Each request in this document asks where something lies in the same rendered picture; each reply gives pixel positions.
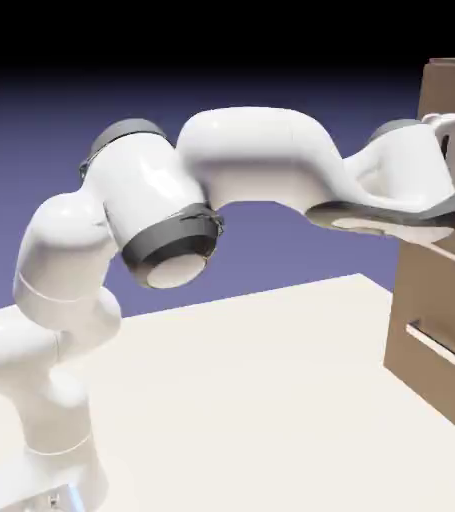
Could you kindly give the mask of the brown wooden cabinet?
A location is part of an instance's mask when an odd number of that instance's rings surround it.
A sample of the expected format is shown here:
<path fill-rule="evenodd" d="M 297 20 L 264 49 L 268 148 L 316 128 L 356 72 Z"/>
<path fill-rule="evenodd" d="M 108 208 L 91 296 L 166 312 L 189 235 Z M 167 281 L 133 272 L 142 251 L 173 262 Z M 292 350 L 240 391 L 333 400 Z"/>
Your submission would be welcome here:
<path fill-rule="evenodd" d="M 455 113 L 455 58 L 423 69 L 418 113 Z M 421 248 L 403 243 L 385 367 L 455 425 L 455 232 Z"/>

